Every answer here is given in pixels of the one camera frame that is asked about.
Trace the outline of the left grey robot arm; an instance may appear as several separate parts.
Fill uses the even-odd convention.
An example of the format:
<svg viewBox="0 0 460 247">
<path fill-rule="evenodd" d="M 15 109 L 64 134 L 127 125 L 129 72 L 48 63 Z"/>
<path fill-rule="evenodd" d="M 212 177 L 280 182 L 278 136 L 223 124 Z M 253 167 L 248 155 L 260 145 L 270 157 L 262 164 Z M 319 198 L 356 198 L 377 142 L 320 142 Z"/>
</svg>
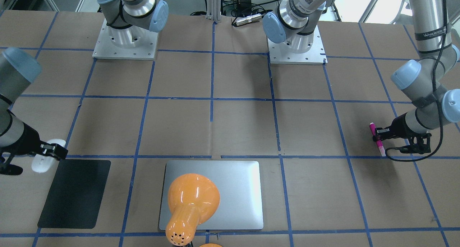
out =
<svg viewBox="0 0 460 247">
<path fill-rule="evenodd" d="M 390 126 L 370 130 L 382 156 L 389 149 L 387 139 L 408 139 L 409 145 L 397 147 L 403 154 L 432 155 L 430 131 L 459 122 L 459 90 L 447 90 L 440 79 L 459 60 L 459 49 L 451 42 L 451 24 L 446 0 L 409 0 L 419 60 L 409 60 L 395 71 L 391 80 L 415 108 L 395 118 Z"/>
</svg>

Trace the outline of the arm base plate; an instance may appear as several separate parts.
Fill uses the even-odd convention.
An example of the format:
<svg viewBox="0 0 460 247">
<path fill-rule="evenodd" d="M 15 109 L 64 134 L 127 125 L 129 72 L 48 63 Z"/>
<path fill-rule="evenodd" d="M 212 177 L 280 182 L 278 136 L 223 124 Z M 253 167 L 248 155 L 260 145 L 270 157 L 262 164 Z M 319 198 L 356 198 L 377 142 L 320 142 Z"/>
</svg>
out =
<svg viewBox="0 0 460 247">
<path fill-rule="evenodd" d="M 92 57 L 106 60 L 155 60 L 159 33 L 132 26 L 115 29 L 104 20 Z"/>
<path fill-rule="evenodd" d="M 294 35 L 283 43 L 274 43 L 267 39 L 270 62 L 272 64 L 327 64 L 319 28 L 307 36 Z"/>
</svg>

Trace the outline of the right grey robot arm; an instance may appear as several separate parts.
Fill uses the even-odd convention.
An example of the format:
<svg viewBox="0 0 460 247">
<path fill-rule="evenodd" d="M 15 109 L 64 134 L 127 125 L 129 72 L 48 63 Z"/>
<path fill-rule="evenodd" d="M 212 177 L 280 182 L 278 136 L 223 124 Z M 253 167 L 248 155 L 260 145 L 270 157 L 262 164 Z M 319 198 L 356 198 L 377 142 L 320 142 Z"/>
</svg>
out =
<svg viewBox="0 0 460 247">
<path fill-rule="evenodd" d="M 22 49 L 9 47 L 0 56 L 0 148 L 1 174 L 20 175 L 23 169 L 13 165 L 15 156 L 32 155 L 32 170 L 47 172 L 54 162 L 67 157 L 66 142 L 62 139 L 41 140 L 38 131 L 17 118 L 10 106 L 41 73 L 41 65 Z"/>
</svg>

